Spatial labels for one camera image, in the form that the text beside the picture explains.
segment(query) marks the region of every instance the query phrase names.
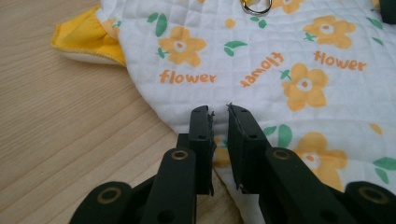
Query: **wood grain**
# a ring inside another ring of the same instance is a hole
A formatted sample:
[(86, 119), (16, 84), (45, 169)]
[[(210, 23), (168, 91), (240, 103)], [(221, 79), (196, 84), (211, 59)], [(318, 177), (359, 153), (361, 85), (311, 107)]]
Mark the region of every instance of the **wood grain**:
[[(67, 223), (110, 180), (156, 174), (177, 136), (121, 66), (68, 60), (50, 48), (56, 23), (86, 0), (0, 3), (0, 223)], [(198, 198), (198, 223), (241, 223), (225, 186)]]

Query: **white quilted fabric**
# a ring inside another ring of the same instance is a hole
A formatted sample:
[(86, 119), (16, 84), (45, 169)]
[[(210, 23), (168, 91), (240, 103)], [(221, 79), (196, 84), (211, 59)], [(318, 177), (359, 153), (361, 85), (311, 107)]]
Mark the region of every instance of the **white quilted fabric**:
[(396, 193), (396, 27), (369, 0), (274, 0), (260, 18), (238, 0), (103, 0), (97, 17), (116, 19), (134, 84), (175, 132), (195, 107), (215, 111), (215, 168), (246, 223), (263, 220), (234, 191), (228, 103), (326, 184)]

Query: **wooden surface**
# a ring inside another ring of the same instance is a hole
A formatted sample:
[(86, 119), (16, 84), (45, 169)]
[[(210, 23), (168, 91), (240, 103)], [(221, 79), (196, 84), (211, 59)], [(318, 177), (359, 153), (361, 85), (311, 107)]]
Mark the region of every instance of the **wooden surface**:
[[(68, 60), (50, 48), (56, 23), (94, 0), (0, 2), (0, 223), (67, 223), (94, 187), (136, 186), (177, 136), (121, 66)], [(198, 223), (241, 223), (214, 175)]]

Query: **yellow flower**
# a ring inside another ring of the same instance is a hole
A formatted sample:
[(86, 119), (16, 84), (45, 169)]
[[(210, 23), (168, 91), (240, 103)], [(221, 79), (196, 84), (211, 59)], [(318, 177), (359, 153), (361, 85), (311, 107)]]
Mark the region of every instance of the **yellow flower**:
[(215, 137), (215, 142), (218, 147), (215, 150), (215, 159), (213, 160), (213, 165), (217, 167), (230, 165), (230, 154), (228, 153), (227, 148), (219, 146), (221, 140), (217, 137)]
[(291, 14), (300, 8), (302, 2), (304, 0), (274, 0), (272, 8), (282, 7), (286, 13)]
[(285, 95), (289, 97), (290, 110), (297, 111), (309, 104), (313, 107), (326, 105), (326, 97), (322, 88), (327, 85), (328, 78), (320, 69), (308, 69), (302, 63), (291, 68), (291, 82), (283, 82)]
[(304, 27), (304, 31), (318, 38), (319, 44), (335, 45), (339, 49), (350, 48), (352, 40), (346, 33), (354, 32), (355, 29), (355, 24), (338, 21), (334, 16), (316, 18), (313, 24)]
[(193, 67), (201, 63), (197, 51), (206, 47), (201, 38), (191, 38), (190, 31), (184, 27), (175, 27), (169, 38), (158, 40), (161, 48), (169, 53), (168, 60), (175, 64), (186, 62)]
[(322, 183), (344, 191), (337, 170), (347, 166), (347, 154), (343, 150), (328, 150), (323, 134), (307, 133), (293, 151)]

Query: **screw hole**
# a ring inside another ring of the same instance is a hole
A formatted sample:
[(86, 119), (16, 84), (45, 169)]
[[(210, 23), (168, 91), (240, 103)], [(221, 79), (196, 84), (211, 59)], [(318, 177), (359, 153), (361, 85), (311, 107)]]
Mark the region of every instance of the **screw hole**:
[(109, 187), (98, 194), (96, 200), (101, 204), (114, 203), (121, 196), (121, 189)]
[(175, 213), (171, 210), (164, 210), (157, 216), (160, 223), (171, 223), (175, 219)]
[(388, 196), (378, 189), (363, 186), (359, 188), (359, 194), (372, 203), (385, 204), (389, 202)]
[(172, 153), (172, 158), (174, 160), (181, 161), (181, 160), (186, 159), (187, 157), (189, 157), (189, 153), (187, 153), (186, 151), (183, 151), (183, 150), (175, 151)]
[(275, 158), (278, 158), (280, 160), (286, 161), (288, 159), (290, 159), (290, 154), (289, 152), (285, 151), (285, 150), (276, 150), (273, 152), (273, 156)]
[(320, 212), (320, 217), (323, 218), (323, 220), (330, 222), (330, 223), (336, 223), (338, 222), (338, 216), (329, 210), (323, 210)]

